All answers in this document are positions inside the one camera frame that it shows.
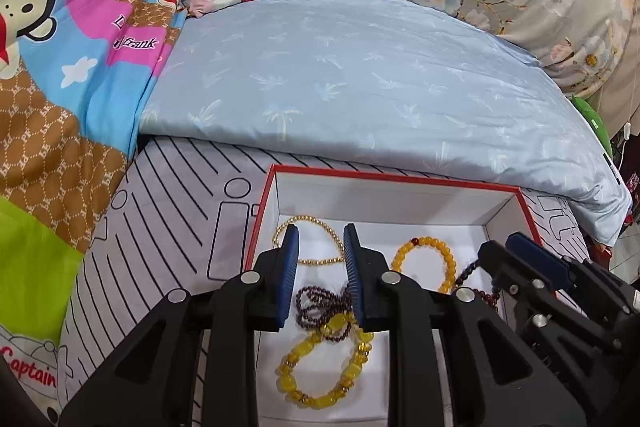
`green fabric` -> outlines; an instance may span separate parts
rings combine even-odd
[[[607,129],[604,127],[602,123],[602,119],[595,112],[593,107],[587,103],[586,100],[581,98],[571,97],[571,102],[574,104],[574,107],[580,112],[582,117],[587,121],[589,127],[593,129],[593,132],[602,143],[604,150],[606,150],[609,158],[613,158],[613,151],[611,150],[611,141],[609,140],[609,134],[607,134]]]
[[[82,254],[0,198],[0,324],[14,335],[60,341]]]

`gold bead necklace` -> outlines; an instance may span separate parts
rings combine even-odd
[[[414,237],[411,241],[404,243],[402,247],[398,248],[398,252],[391,261],[391,270],[395,270],[398,273],[402,273],[401,266],[407,253],[412,251],[415,247],[432,247],[440,252],[440,255],[444,259],[444,263],[447,266],[445,273],[445,280],[438,288],[440,293],[450,293],[456,282],[456,262],[453,259],[453,254],[447,243],[436,239],[435,237]]]
[[[309,221],[310,223],[314,223],[315,225],[318,225],[319,227],[322,227],[326,233],[328,233],[331,238],[334,240],[334,243],[336,244],[336,246],[338,247],[338,251],[340,252],[340,257],[332,257],[330,259],[298,259],[298,264],[310,264],[313,266],[324,266],[325,264],[333,264],[333,263],[343,263],[344,262],[344,245],[342,244],[342,240],[338,237],[337,233],[334,232],[334,229],[332,229],[328,224],[326,224],[324,221],[320,221],[317,217],[313,217],[313,216],[303,216],[298,215],[298,216],[293,216],[293,217],[289,217],[289,219],[287,219],[284,223],[282,223],[277,229],[276,232],[273,234],[273,248],[279,248],[280,247],[280,234],[292,223],[295,223],[296,221]]]
[[[318,398],[314,398],[300,391],[296,379],[293,377],[293,369],[300,361],[300,358],[311,353],[323,340],[343,330],[347,324],[352,325],[352,337],[355,350],[353,351],[349,365],[340,375],[338,383],[331,391]],[[354,386],[354,381],[361,373],[362,366],[369,360],[369,352],[372,349],[370,342],[372,340],[373,333],[365,333],[358,327],[353,312],[335,314],[327,324],[313,331],[305,340],[294,346],[282,359],[282,363],[276,370],[276,373],[279,375],[276,381],[278,390],[281,393],[286,393],[287,397],[299,407],[312,407],[313,409],[331,407],[338,400],[344,398],[350,388]]]

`yellow bead bracelet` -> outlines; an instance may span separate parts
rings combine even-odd
[[[453,254],[447,243],[436,239],[435,237],[414,237],[411,241],[404,243],[402,247],[398,248],[396,256],[391,261],[391,270],[395,270],[398,273],[402,273],[402,262],[405,256],[412,251],[415,247],[431,247],[440,252],[440,255],[444,259],[446,265],[445,280],[438,288],[440,293],[450,293],[453,286],[456,283],[456,262],[453,260]]]
[[[352,325],[352,337],[355,343],[355,350],[351,356],[349,365],[340,375],[340,380],[338,380],[338,383],[331,391],[317,398],[302,393],[302,391],[298,389],[296,379],[293,377],[293,370],[296,364],[300,361],[301,357],[311,353],[323,340],[343,330],[347,323],[351,323]],[[282,363],[276,370],[278,375],[278,380],[276,381],[278,390],[281,393],[286,393],[287,398],[299,407],[312,407],[313,409],[331,407],[338,400],[344,398],[350,388],[354,386],[356,378],[358,378],[358,375],[362,371],[362,366],[369,360],[369,351],[372,349],[370,342],[372,340],[373,333],[365,333],[358,327],[353,312],[335,314],[327,324],[320,327],[319,330],[313,331],[282,359]]]

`blue bedsheet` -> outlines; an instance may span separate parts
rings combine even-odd
[[[402,0],[259,0],[187,20],[140,132],[535,188],[607,245],[631,202],[535,58]]]

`red box rim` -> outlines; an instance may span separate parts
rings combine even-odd
[[[499,190],[500,192],[510,192],[515,194],[518,198],[518,203],[522,209],[529,230],[533,240],[542,247],[542,240],[538,233],[535,221],[529,212],[529,207],[524,200],[524,196],[519,187],[513,185],[500,185],[496,183],[487,182],[472,182],[462,180],[444,180],[438,178],[421,178],[419,176],[401,176],[400,174],[386,174],[384,172],[354,172],[345,171],[341,169],[324,169],[316,167],[298,167],[293,165],[271,165],[269,174],[267,175],[267,181],[262,189],[262,196],[260,197],[260,208],[258,209],[258,215],[255,217],[254,229],[251,234],[251,241],[249,242],[249,252],[244,261],[244,270],[251,270],[254,263],[255,246],[258,242],[258,233],[262,224],[262,216],[264,215],[264,208],[267,203],[267,197],[269,196],[269,190],[273,183],[273,178],[277,172],[288,172],[291,174],[305,174],[308,176],[332,176],[335,178],[359,178],[364,180],[386,181],[386,182],[402,182],[402,183],[416,183],[422,185],[444,185],[447,187],[462,187],[462,188],[480,188],[485,190]]]

